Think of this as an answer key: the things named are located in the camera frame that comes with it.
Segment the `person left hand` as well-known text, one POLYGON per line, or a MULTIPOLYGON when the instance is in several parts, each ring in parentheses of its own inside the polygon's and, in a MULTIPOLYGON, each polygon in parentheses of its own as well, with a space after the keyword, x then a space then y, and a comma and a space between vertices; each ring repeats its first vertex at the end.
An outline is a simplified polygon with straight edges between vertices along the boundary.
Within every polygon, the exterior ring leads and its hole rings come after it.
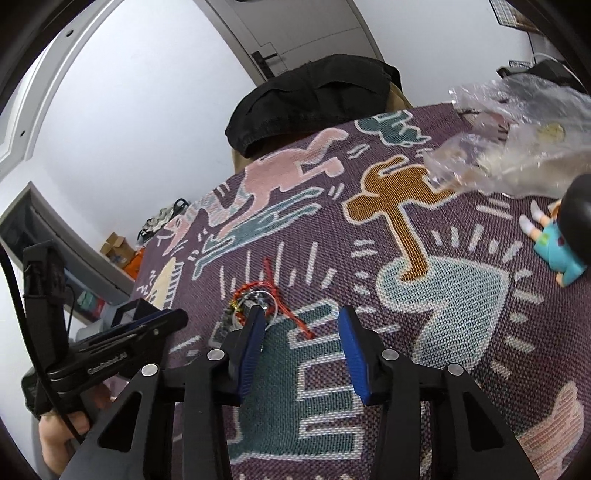
MULTIPOLYGON (((94 387, 91 393, 94 404, 99 410, 111 405, 111 391, 104 383, 94 387)), ((83 412, 73 412, 68 414, 68 418, 79 435, 89 431, 90 423, 83 412)), ((59 476, 73 455, 69 442, 74 439, 74 435, 55 411, 41 416, 38 431, 44 463, 52 473, 59 476)))

